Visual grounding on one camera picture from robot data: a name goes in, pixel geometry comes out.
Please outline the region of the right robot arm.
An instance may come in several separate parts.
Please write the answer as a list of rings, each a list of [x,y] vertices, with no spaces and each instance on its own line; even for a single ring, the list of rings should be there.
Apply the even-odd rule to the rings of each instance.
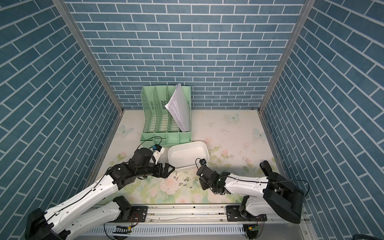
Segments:
[[[243,196],[239,212],[248,221],[257,221],[259,215],[275,212],[283,220],[299,224],[305,193],[292,180],[273,172],[268,161],[260,163],[264,177],[251,178],[229,172],[221,174],[211,170],[204,159],[197,164],[203,190],[215,195],[240,194]]]

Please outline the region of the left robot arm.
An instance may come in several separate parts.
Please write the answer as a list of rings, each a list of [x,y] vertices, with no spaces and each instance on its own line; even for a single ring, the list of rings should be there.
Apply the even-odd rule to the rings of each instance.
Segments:
[[[166,179],[175,167],[158,160],[163,149],[141,148],[128,162],[116,164],[89,187],[46,211],[38,208],[27,218],[27,240],[73,240],[88,230],[108,222],[129,221],[137,225],[140,217],[128,200],[119,196],[107,205],[90,210],[96,203],[133,183],[137,178],[152,176]]]

